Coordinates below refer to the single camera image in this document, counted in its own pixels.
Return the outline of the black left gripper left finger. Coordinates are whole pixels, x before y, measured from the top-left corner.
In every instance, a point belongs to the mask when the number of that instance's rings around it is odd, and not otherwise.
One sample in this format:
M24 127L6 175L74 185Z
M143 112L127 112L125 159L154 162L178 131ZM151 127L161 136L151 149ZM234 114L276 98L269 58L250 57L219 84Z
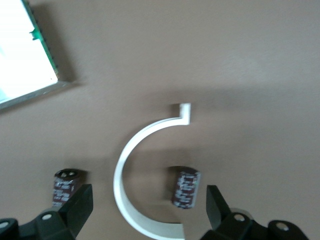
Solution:
M46 210L19 225L15 218L0 220L2 240L75 240L93 211L93 187L83 184L58 210Z

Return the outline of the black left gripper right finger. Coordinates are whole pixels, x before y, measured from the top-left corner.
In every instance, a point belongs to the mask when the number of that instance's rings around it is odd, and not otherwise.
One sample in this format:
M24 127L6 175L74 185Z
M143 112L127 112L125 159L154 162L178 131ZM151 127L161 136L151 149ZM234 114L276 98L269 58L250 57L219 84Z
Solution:
M305 240L295 224L272 220L262 226L247 214L230 209L216 185L206 187L206 213L211 225L202 240Z

